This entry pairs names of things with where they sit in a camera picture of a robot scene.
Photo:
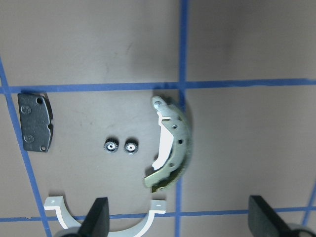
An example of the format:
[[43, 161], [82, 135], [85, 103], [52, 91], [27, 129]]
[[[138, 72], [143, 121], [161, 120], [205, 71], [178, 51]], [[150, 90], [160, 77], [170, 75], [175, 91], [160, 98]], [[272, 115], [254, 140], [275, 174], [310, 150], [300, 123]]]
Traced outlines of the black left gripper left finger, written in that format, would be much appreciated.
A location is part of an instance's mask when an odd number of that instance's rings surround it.
[[99, 197], [93, 203], [78, 230], [80, 237], [107, 237], [110, 228], [109, 203], [107, 197]]

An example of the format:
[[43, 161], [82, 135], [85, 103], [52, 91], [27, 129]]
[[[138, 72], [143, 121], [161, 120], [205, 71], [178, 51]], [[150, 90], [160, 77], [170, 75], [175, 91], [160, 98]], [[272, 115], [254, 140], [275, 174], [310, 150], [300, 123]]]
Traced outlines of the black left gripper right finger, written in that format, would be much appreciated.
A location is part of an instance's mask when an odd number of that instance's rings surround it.
[[289, 228], [261, 196], [249, 197], [248, 227], [253, 237], [296, 236], [296, 232]]

